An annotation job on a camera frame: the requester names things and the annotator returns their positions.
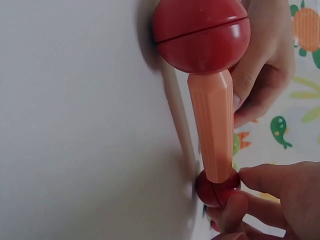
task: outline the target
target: hand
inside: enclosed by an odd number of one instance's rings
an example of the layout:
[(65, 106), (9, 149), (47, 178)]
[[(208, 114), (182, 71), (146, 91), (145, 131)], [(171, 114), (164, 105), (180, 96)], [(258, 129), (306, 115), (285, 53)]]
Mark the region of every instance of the hand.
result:
[(249, 46), (232, 72), (235, 128), (263, 116), (295, 73), (288, 0), (242, 0), (251, 25)]
[[(234, 192), (224, 209), (208, 208), (221, 235), (214, 240), (317, 240), (320, 236), (320, 163), (264, 164), (243, 168), (239, 175), (250, 189), (279, 198), (281, 204), (243, 191)], [(243, 222), (249, 214), (266, 225), (286, 230), (271, 236)]]

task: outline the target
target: colorful printed fabric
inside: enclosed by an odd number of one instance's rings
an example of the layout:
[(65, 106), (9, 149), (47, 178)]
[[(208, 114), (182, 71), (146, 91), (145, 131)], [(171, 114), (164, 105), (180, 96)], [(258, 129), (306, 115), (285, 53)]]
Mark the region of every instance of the colorful printed fabric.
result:
[[(289, 2), (296, 74), (265, 116), (236, 129), (233, 167), (237, 170), (265, 163), (320, 161), (320, 0)], [(242, 189), (279, 202), (269, 194)], [(246, 221), (265, 233), (284, 233), (252, 217)]]

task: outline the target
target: red wooden ball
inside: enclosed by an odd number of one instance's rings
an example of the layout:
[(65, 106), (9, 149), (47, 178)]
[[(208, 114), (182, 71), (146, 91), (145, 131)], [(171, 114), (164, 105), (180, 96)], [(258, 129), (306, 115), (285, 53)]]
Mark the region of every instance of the red wooden ball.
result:
[(239, 0), (160, 0), (152, 19), (161, 56), (189, 74), (221, 72), (236, 64), (250, 41)]
[(219, 184), (210, 182), (205, 171), (202, 171), (196, 179), (195, 189), (205, 205), (220, 208), (226, 205), (228, 199), (236, 193), (240, 184), (239, 175), (235, 170), (227, 181)]

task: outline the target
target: peach plastic stick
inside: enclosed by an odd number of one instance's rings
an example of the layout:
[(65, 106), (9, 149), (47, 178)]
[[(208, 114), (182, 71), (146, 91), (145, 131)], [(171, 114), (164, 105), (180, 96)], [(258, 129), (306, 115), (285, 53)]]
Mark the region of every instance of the peach plastic stick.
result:
[(234, 145), (233, 83), (228, 70), (188, 77), (193, 112), (207, 179), (225, 182), (232, 173)]

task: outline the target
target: white wall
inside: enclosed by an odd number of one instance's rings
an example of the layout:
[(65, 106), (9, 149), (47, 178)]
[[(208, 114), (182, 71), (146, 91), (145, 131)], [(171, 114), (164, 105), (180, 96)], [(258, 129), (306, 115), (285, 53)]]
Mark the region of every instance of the white wall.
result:
[(155, 4), (1, 2), (1, 240), (208, 239), (192, 112), (148, 38)]

